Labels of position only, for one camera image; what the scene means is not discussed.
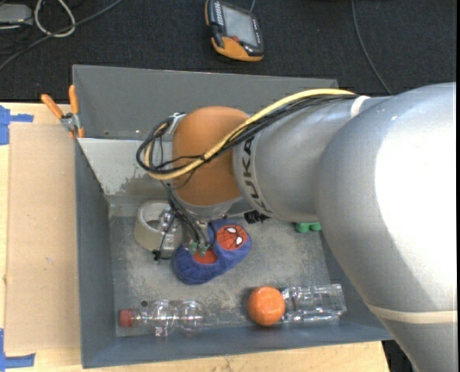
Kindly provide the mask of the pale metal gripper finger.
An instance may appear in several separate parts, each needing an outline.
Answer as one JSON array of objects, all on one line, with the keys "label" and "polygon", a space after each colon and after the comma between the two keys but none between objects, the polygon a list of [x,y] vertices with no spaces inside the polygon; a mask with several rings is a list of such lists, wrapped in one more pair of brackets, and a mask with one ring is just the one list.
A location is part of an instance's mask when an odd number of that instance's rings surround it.
[{"label": "pale metal gripper finger", "polygon": [[176,251],[175,234],[165,234],[161,239],[159,255],[162,260],[171,259]]}]

